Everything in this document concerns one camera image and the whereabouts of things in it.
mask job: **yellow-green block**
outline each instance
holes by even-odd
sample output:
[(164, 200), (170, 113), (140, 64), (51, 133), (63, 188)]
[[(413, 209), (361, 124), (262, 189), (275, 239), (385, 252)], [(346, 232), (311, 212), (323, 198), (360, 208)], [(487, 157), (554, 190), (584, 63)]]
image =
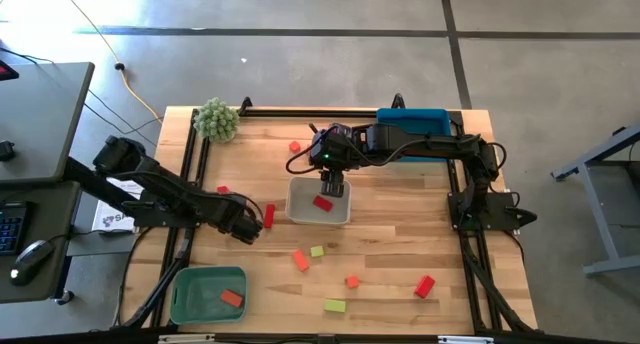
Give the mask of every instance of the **yellow-green block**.
[(344, 313), (347, 311), (347, 302), (343, 300), (326, 299), (324, 301), (324, 310)]
[(324, 248), (322, 246), (317, 246), (317, 247), (313, 247), (311, 248), (311, 256), (312, 257), (318, 257), (318, 256), (323, 256), (324, 255)]

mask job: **computer mouse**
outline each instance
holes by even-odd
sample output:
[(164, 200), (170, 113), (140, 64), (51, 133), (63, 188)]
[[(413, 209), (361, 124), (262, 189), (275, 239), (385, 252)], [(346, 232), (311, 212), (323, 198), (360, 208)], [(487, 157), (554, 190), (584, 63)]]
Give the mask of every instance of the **computer mouse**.
[(11, 284), (16, 286), (29, 284), (54, 249), (54, 246), (46, 240), (35, 241), (26, 247), (11, 267)]

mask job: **gray metal stand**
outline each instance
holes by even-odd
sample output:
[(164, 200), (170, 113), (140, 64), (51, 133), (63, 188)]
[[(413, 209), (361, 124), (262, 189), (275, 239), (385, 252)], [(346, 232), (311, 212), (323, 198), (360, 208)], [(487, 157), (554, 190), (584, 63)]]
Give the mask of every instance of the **gray metal stand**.
[(551, 176), (561, 181), (580, 173), (608, 260), (585, 265), (587, 276), (640, 267), (640, 255), (620, 256), (611, 227), (640, 228), (640, 162), (603, 161), (640, 140), (640, 124), (626, 128)]

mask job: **computer keyboard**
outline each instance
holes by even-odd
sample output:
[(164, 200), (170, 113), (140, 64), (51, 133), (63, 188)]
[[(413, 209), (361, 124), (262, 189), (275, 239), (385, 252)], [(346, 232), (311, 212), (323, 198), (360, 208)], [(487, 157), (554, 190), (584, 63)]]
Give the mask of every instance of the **computer keyboard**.
[(22, 250), (28, 214), (27, 202), (0, 203), (0, 255), (15, 255)]

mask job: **small cube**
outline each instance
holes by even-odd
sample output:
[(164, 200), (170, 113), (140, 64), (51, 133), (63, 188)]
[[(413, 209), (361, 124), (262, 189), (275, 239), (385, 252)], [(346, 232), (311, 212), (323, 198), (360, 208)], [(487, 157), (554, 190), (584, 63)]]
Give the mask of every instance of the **small cube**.
[(360, 285), (360, 280), (355, 275), (347, 277), (346, 281), (347, 281), (347, 287), (349, 289), (357, 288)]
[(324, 255), (324, 248), (321, 245), (311, 248), (311, 256), (312, 257), (315, 258), (315, 257), (323, 256), (323, 255)]
[(326, 212), (330, 212), (331, 208), (333, 208), (333, 203), (321, 197), (320, 195), (316, 195), (315, 199), (313, 199), (313, 205)]
[(347, 302), (343, 300), (326, 299), (324, 301), (324, 310), (344, 313), (347, 311)]
[(242, 305), (242, 300), (244, 298), (241, 295), (238, 295), (229, 289), (225, 289), (225, 291), (223, 291), (222, 294), (220, 295), (220, 299), (229, 305), (233, 305), (236, 308), (240, 308), (240, 306)]
[(433, 288), (433, 285), (435, 283), (436, 283), (435, 280), (433, 280), (430, 276), (426, 275), (424, 278), (422, 278), (422, 280), (420, 281), (420, 284), (418, 284), (414, 293), (417, 296), (424, 299), (427, 297), (427, 295), (429, 294), (429, 292), (431, 291), (431, 288)]
[(297, 141), (292, 141), (289, 144), (289, 150), (291, 150), (293, 154), (298, 154), (300, 152), (300, 144)]
[(302, 250), (296, 249), (296, 251), (293, 252), (293, 261), (296, 263), (300, 271), (305, 271), (309, 269), (309, 262), (307, 261), (307, 258), (305, 258), (304, 254), (302, 253)]
[(273, 204), (267, 204), (267, 213), (264, 216), (264, 227), (271, 229), (273, 225), (273, 215), (276, 212), (276, 206)]

